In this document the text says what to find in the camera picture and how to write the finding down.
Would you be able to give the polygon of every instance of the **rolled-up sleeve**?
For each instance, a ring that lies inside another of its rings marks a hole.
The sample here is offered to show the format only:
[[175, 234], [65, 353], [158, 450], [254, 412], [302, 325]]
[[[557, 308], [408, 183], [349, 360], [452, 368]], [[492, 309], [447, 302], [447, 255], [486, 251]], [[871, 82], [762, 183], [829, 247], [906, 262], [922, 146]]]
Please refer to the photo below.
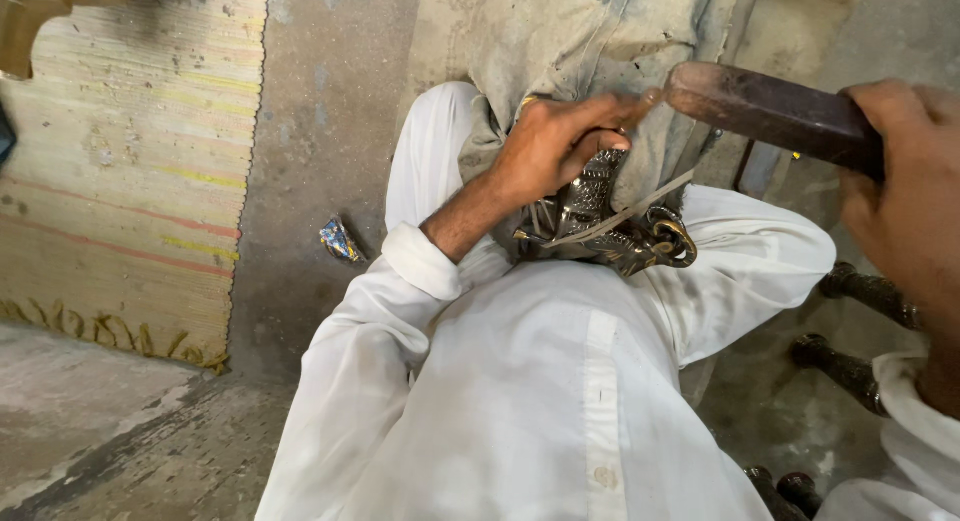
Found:
[[336, 518], [403, 413], [409, 370], [429, 350], [427, 324], [462, 292], [509, 268], [488, 238], [458, 267], [420, 229], [390, 231], [383, 255], [350, 283], [303, 355], [256, 518]]
[[823, 502], [818, 521], [960, 519], [960, 421], [934, 410], [917, 393], [926, 360], [890, 354], [873, 361], [880, 399], [892, 418], [881, 440], [896, 468], [882, 480], [838, 485]]

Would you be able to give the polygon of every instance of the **person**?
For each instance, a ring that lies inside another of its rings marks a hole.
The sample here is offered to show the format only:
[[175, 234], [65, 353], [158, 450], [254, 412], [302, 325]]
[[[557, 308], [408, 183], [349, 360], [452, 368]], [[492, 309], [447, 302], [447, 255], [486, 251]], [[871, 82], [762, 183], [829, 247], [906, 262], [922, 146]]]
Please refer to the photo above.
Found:
[[[690, 185], [700, 254], [624, 280], [510, 264], [487, 235], [570, 183], [659, 101], [604, 94], [522, 111], [463, 185], [472, 85], [416, 100], [390, 172], [383, 254], [303, 355], [257, 519], [770, 519], [679, 392], [679, 369], [801, 305], [835, 259], [798, 214]], [[876, 362], [898, 472], [842, 484], [818, 519], [960, 515], [960, 102], [887, 81], [848, 93], [886, 144], [882, 186], [842, 174], [843, 219], [921, 306], [929, 359]]]

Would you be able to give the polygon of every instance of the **candy wrapper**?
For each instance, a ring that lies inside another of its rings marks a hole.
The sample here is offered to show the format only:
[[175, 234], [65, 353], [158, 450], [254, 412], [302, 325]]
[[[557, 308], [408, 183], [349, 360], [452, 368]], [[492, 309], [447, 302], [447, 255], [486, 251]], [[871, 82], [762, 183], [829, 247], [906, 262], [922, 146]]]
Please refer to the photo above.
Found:
[[360, 248], [357, 247], [354, 239], [347, 232], [340, 215], [331, 217], [330, 222], [320, 229], [319, 236], [323, 239], [323, 245], [326, 245], [326, 250], [330, 252], [330, 255], [354, 265], [366, 263], [367, 258], [363, 256]]

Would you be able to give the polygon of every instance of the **engraved metal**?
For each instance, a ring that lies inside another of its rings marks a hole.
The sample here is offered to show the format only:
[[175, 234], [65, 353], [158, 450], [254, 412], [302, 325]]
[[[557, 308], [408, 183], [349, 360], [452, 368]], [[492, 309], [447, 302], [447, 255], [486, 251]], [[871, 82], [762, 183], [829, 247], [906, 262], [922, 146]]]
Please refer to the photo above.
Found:
[[820, 512], [824, 499], [817, 493], [817, 484], [803, 472], [787, 474], [776, 483], [776, 492], [813, 519]]
[[774, 477], [766, 467], [751, 466], [743, 469], [763, 504], [774, 521], [809, 521], [808, 517], [793, 503], [788, 502], [774, 487]]
[[874, 365], [870, 361], [840, 354], [819, 333], [794, 339], [790, 345], [790, 359], [800, 368], [820, 369], [864, 409], [879, 417], [890, 417], [881, 401], [881, 388], [874, 378]]
[[[527, 221], [513, 237], [544, 245], [581, 234], [612, 217], [614, 175], [626, 153], [604, 150], [593, 156], [580, 177], [530, 208]], [[596, 253], [625, 277], [657, 265], [683, 269], [697, 258], [697, 246], [680, 215], [663, 206], [650, 208], [642, 222], [628, 219], [593, 239], [570, 245]]]
[[907, 330], [922, 329], [917, 306], [904, 301], [893, 282], [858, 273], [853, 264], [837, 262], [820, 281], [820, 292], [827, 298], [849, 296]]

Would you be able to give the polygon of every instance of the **white trousers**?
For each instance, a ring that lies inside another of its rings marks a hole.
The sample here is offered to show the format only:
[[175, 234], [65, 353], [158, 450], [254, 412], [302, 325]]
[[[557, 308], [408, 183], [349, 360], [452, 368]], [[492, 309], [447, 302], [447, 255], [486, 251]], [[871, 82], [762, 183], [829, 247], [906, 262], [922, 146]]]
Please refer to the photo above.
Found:
[[[477, 94], [473, 85], [453, 82], [414, 102], [393, 156], [388, 231], [401, 222], [419, 226], [463, 186], [457, 156], [471, 133]], [[656, 266], [626, 281], [661, 303], [681, 367], [802, 304], [836, 258], [833, 241], [809, 220], [734, 191], [689, 185], [682, 214], [700, 252], [693, 265]], [[464, 285], [502, 273], [507, 260], [486, 236], [461, 264]], [[477, 262], [485, 264], [477, 268]]]

